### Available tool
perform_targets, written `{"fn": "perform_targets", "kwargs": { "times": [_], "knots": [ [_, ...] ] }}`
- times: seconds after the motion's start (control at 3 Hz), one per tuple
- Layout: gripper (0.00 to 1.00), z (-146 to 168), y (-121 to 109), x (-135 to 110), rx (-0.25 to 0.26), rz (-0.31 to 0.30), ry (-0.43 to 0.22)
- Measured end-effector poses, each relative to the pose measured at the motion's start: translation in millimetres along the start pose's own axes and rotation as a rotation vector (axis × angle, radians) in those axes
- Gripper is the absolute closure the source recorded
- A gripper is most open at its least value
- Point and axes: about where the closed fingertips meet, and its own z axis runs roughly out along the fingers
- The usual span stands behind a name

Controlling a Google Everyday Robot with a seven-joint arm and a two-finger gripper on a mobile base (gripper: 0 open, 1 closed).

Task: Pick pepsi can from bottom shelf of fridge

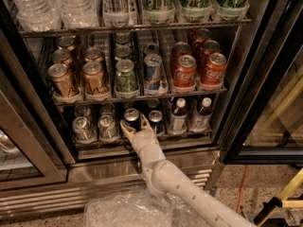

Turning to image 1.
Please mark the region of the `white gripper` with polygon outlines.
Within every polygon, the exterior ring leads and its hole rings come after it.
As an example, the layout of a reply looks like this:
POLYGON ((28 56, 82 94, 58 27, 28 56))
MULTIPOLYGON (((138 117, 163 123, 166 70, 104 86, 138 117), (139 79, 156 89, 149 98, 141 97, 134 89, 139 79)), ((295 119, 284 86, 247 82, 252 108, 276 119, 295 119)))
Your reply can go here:
POLYGON ((132 142, 134 151, 140 158, 142 171, 145 176, 153 174, 156 178, 164 175, 167 160, 164 155, 156 134, 144 114, 140 115, 141 130, 136 132, 135 128, 128 126, 123 120, 119 124, 125 137, 132 142))

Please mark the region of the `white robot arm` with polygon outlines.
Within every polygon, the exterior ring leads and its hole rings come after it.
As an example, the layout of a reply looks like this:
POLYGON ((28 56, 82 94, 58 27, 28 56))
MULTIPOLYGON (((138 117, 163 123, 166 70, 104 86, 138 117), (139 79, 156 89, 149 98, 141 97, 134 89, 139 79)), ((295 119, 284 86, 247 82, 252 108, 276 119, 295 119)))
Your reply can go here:
POLYGON ((141 130, 119 122, 124 135, 141 161, 148 190, 155 197, 171 193, 190 205, 210 227, 257 227, 198 187, 178 166, 169 161, 150 123, 141 115, 141 130))

